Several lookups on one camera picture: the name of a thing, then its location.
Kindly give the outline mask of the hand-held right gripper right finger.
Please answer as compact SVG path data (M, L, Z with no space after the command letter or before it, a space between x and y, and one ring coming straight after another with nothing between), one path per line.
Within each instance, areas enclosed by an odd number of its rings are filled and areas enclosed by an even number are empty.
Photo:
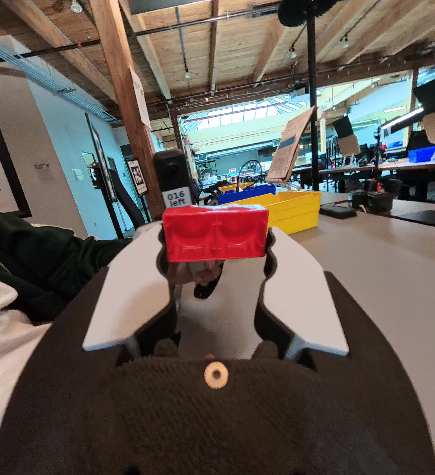
M346 357L349 346L320 263L277 227L268 230L255 330L283 360L305 350Z

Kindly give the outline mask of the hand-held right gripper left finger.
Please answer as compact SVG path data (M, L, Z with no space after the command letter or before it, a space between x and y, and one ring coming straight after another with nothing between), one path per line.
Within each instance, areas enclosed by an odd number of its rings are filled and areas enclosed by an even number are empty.
M167 271L163 226L133 239L107 267L83 350L123 346L132 357L146 356L173 336L177 305Z

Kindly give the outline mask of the red toy block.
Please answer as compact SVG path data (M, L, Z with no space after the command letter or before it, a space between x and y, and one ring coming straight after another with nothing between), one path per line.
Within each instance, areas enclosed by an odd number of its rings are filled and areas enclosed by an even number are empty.
M170 263L260 258L269 211L262 205L169 208L162 226Z

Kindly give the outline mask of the yellow storage bin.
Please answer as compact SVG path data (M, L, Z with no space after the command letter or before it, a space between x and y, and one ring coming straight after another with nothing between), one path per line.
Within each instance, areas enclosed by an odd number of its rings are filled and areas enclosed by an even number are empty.
M262 205L269 211L268 228L277 227L287 235L318 226L320 191L280 191L233 204Z

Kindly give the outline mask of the grey desk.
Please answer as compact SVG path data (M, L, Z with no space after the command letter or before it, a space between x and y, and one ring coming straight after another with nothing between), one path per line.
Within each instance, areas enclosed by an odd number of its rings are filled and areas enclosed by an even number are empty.
M435 227L359 212L342 220L322 216L317 228L292 238L333 273L390 342L417 391L435 448ZM225 264L219 287L204 301L194 299L193 285L183 288L182 356L253 353L264 262Z

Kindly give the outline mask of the black desk mat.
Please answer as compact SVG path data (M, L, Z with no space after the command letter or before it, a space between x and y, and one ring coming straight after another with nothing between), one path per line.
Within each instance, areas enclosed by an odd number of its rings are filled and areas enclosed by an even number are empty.
M435 210L416 211L404 213L402 215L392 215L392 218L399 220L435 227Z

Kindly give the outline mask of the person's left hand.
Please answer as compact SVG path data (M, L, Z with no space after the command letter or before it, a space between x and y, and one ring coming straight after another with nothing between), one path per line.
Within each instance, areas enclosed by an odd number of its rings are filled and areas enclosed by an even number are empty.
M185 285L194 282L205 285L216 280L222 273L222 260L193 263L170 263L167 277L173 285Z

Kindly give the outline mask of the black framed marker sign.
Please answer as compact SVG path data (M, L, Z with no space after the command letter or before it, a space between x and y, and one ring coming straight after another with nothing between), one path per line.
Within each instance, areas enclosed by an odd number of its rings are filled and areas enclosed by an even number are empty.
M137 158L126 159L126 164L129 170L132 184L138 197L143 197L149 192L145 177L143 175L139 160Z

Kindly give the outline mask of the blue storage bin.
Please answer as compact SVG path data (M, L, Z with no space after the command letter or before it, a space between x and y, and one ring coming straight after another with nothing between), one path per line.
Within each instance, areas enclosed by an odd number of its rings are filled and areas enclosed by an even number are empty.
M410 163L435 163L435 145L408 151Z
M276 186L274 184L261 184L254 188L247 188L241 192L230 192L226 194L218 194L218 205L227 205L244 199L255 198L266 194L276 194Z

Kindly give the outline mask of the paper notice on beam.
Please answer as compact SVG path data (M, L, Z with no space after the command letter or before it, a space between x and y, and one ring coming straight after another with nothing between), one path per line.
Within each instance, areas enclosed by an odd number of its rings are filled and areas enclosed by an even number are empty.
M145 101L143 86L140 78L136 74L134 68L132 66L129 67L131 80L133 84L134 94L138 105L138 110L140 114L141 122L151 131L151 124L149 119L149 113L147 110L147 104Z

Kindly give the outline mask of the black flat case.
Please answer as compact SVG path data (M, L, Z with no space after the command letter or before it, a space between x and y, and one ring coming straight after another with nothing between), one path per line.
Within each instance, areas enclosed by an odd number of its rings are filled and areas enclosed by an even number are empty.
M336 219L347 219L357 217L357 211L354 208L340 206L336 204L325 204L320 206L319 214L321 216L332 217Z

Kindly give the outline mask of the black battery chargers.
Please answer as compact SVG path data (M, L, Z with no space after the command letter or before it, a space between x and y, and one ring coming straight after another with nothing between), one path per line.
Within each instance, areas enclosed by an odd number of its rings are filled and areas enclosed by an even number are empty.
M399 179L365 180L362 189L352 190L348 202L352 208L372 213L389 213L399 196L403 182Z

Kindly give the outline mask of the black pole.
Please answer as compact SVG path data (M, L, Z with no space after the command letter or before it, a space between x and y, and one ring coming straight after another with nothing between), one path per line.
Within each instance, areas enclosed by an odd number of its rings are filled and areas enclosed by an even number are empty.
M282 0L279 4L278 19L285 27L298 27L306 23L307 57L309 74L309 98L313 112L310 116L311 135L311 183L312 190L319 191L319 154L317 144L317 69L316 69L316 17L329 11L336 0Z

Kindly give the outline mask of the black light bar lamp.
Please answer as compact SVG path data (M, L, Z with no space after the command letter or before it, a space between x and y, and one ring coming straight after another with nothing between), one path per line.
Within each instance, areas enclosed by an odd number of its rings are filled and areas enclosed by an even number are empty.
M413 125L414 123L421 122L425 116L424 107L419 107L414 111L408 112L403 116L396 117L378 128L381 135L390 135L398 132L406 127Z

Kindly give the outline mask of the black floor sign frame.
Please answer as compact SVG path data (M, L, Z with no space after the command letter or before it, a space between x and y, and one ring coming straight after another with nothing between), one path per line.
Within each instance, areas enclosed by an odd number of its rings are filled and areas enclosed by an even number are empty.
M117 238L129 238L138 227L145 224L145 216L124 186L117 165L111 164L106 156L100 135L88 113L85 113L85 118L94 146L94 158L89 169L91 180L102 194Z

